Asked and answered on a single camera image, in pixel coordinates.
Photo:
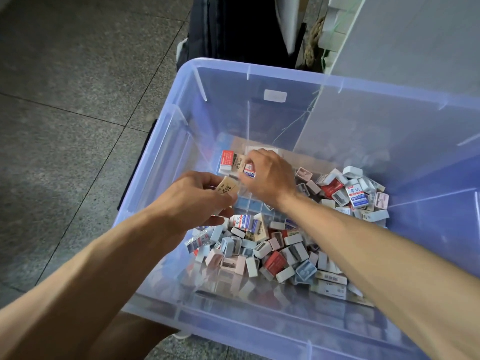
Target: hand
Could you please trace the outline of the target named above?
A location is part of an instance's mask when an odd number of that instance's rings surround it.
[[[271,150],[252,150],[247,158],[253,163],[255,178],[239,174],[240,182],[267,205],[285,211],[282,203],[297,193],[292,166]]]
[[[197,226],[216,226],[231,217],[237,195],[215,192],[222,177],[207,172],[189,171],[180,176],[147,209],[166,218],[172,235],[180,235]]]

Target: transparent plastic bin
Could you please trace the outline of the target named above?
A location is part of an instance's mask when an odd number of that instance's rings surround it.
[[[115,224],[185,170],[216,172],[223,149],[252,141],[314,157],[327,171],[363,168],[387,187],[390,230],[478,277],[479,108],[479,99],[465,96],[191,60],[177,74]],[[236,208],[279,215],[248,194]],[[124,310],[271,359],[426,358],[375,308],[207,271],[183,243]]]

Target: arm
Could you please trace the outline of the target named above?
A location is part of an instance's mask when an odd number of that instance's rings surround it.
[[[87,351],[153,267],[210,217],[234,203],[221,177],[189,172],[153,204],[118,224],[40,285],[0,311],[0,358],[77,359]],[[223,211],[225,216],[232,209]]]
[[[284,212],[349,279],[434,359],[479,359],[480,280],[375,224],[316,204],[296,191],[291,166],[251,151],[255,179],[240,180]]]

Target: forearm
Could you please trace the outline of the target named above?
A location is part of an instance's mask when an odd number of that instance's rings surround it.
[[[152,219],[162,220],[145,211],[120,223],[0,311],[1,357],[84,354],[168,252]]]
[[[479,350],[478,278],[410,240],[308,198],[291,196],[282,209],[429,356]]]

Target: rope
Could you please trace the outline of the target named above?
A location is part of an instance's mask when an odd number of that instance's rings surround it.
[[[322,30],[324,28],[325,16],[318,19],[313,27],[310,30],[310,35],[308,36],[308,43],[305,46],[305,53],[303,54],[305,64],[307,67],[311,68],[315,62],[315,47],[318,44],[318,39],[322,35]]]

